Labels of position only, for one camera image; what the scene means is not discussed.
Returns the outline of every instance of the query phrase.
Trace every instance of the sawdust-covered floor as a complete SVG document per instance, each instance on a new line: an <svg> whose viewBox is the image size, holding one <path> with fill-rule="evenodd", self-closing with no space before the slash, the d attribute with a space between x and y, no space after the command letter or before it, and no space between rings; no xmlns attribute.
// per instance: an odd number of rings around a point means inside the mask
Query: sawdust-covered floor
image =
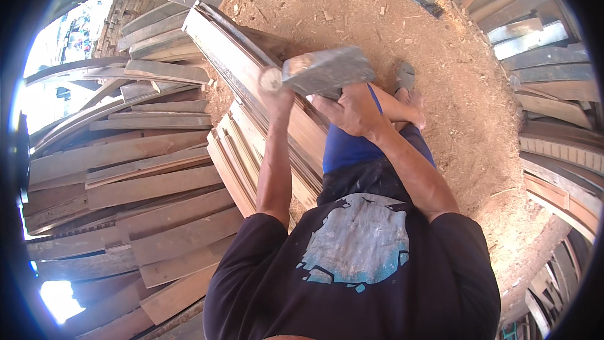
<svg viewBox="0 0 604 340"><path fill-rule="evenodd" d="M288 57L358 45L375 68L377 84L389 93L397 62L411 63L416 87L425 95L423 135L461 213L484 230L502 311L524 299L530 280L569 227L527 200L517 105L476 27L449 12L436 20L411 0L224 0L221 9L238 24L290 40ZM326 21L324 11L333 20ZM222 79L218 82L208 92L214 123L233 100Z"/></svg>

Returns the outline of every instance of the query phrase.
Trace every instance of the blue shorts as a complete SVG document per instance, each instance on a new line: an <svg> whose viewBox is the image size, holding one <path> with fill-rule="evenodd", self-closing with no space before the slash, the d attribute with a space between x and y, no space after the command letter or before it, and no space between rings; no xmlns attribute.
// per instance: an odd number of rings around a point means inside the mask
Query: blue shorts
<svg viewBox="0 0 604 340"><path fill-rule="evenodd" d="M367 84L367 87L378 107L377 109L380 113L383 113L372 87L369 84ZM399 133L436 168L432 153L417 127L408 124ZM365 137L354 137L336 125L330 124L325 142L325 154L323 155L323 173L329 173L360 162L374 161L383 156L384 154L379 147Z"/></svg>

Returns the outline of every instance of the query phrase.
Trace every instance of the axe head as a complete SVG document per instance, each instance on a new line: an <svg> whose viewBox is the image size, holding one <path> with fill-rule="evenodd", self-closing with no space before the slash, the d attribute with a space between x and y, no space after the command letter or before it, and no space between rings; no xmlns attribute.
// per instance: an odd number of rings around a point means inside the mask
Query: axe head
<svg viewBox="0 0 604 340"><path fill-rule="evenodd" d="M342 87L374 79L369 60L358 46L298 55L285 61L282 69L283 84L302 96L320 94L334 100L342 95Z"/></svg>

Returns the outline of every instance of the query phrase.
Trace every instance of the lumber pile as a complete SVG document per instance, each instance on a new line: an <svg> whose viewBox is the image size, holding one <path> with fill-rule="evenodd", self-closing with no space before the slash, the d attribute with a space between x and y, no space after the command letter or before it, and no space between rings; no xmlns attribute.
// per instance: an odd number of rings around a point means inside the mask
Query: lumber pile
<svg viewBox="0 0 604 340"><path fill-rule="evenodd" d="M154 64L128 61L141 80L121 96L32 136L23 216L30 235L49 236L26 247L40 279L71 281L86 307L64 323L68 336L172 329L243 221L210 157L205 71Z"/></svg>
<svg viewBox="0 0 604 340"><path fill-rule="evenodd" d="M257 79L263 67L282 63L221 11L203 2L190 10L183 29L237 96L230 112L208 135L208 152L243 216L252 215L268 132ZM326 125L300 96L292 108L288 133L293 193L310 209L321 192Z"/></svg>

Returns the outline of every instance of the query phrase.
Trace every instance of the dark t-shirt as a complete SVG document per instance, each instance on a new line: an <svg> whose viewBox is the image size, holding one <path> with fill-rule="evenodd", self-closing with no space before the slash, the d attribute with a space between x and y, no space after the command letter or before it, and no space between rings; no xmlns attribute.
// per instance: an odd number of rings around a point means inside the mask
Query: dark t-shirt
<svg viewBox="0 0 604 340"><path fill-rule="evenodd" d="M500 296L480 226L428 223L386 158L324 176L288 236L245 219L208 289L206 338L488 339Z"/></svg>

